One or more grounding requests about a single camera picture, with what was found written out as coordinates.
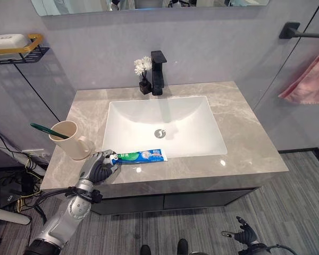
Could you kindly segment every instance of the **black faucet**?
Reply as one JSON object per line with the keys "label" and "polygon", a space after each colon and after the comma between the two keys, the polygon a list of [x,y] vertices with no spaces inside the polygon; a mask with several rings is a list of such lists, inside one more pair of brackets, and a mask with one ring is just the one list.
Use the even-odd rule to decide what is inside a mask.
{"label": "black faucet", "polygon": [[151,61],[153,64],[153,95],[160,96],[164,88],[162,63],[166,63],[166,59],[160,50],[156,50],[151,52]]}

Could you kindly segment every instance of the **green toothbrush handle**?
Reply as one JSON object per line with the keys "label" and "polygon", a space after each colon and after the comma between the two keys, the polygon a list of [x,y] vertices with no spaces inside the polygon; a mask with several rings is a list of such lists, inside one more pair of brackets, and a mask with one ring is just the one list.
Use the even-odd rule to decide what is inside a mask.
{"label": "green toothbrush handle", "polygon": [[39,124],[36,124],[36,123],[31,123],[30,124],[33,128],[37,129],[37,130],[40,130],[42,132],[45,132],[47,134],[51,134],[51,135],[54,135],[56,137],[60,137],[60,138],[63,138],[63,139],[67,139],[69,138],[67,135],[63,135],[63,134],[59,134],[58,132],[55,132],[53,131],[52,129],[49,129],[45,126],[41,126]]}

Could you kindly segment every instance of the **ceramic mug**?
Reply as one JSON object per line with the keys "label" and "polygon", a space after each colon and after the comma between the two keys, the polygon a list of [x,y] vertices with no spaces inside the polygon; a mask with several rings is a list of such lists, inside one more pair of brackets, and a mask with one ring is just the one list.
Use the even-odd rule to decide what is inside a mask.
{"label": "ceramic mug", "polygon": [[48,135],[56,145],[59,145],[74,160],[84,159],[94,150],[94,143],[79,134],[77,124],[73,121],[58,122],[51,129],[69,137],[63,139],[51,134]]}

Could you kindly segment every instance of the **cabinet drawer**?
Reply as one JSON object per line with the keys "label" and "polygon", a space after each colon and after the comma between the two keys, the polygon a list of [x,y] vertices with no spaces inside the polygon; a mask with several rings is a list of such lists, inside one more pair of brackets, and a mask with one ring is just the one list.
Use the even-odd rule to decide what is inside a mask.
{"label": "cabinet drawer", "polygon": [[214,191],[164,196],[164,209],[224,206],[250,190]]}
{"label": "cabinet drawer", "polygon": [[101,203],[92,205],[92,211],[98,214],[125,214],[138,211],[157,211],[163,210],[162,195],[147,197],[128,197],[106,199]]}

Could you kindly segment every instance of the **shoe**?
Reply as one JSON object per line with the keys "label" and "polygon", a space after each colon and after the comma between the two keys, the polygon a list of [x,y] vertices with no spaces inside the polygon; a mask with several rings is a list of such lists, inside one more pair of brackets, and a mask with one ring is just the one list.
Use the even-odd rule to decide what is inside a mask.
{"label": "shoe", "polygon": [[186,239],[179,240],[179,243],[177,245],[177,254],[188,255],[188,242]]}
{"label": "shoe", "polygon": [[151,255],[150,247],[147,245],[142,245],[140,248],[140,255]]}

